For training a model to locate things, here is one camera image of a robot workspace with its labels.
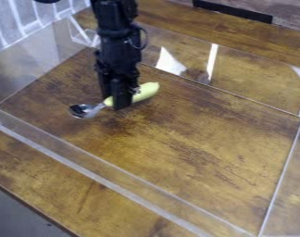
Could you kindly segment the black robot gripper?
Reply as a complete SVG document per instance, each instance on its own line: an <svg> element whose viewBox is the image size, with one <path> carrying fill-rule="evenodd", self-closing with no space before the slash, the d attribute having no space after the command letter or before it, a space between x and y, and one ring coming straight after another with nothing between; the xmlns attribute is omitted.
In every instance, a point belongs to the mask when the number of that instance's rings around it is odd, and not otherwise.
<svg viewBox="0 0 300 237"><path fill-rule="evenodd" d="M98 31L100 48L95 52L95 70L103 98L112 97L112 107L120 110L132 103L139 90L138 64L142 61L142 28Z"/></svg>

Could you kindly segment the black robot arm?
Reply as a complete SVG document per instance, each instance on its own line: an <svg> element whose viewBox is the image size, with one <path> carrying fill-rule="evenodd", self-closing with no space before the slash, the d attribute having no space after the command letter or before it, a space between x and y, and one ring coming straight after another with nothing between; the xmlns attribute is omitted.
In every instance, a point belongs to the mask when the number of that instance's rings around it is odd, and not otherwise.
<svg viewBox="0 0 300 237"><path fill-rule="evenodd" d="M142 61L142 28L135 0L90 0L96 19L100 49L95 51L95 71L103 98L112 97L120 110L132 103L139 89L138 64Z"/></svg>

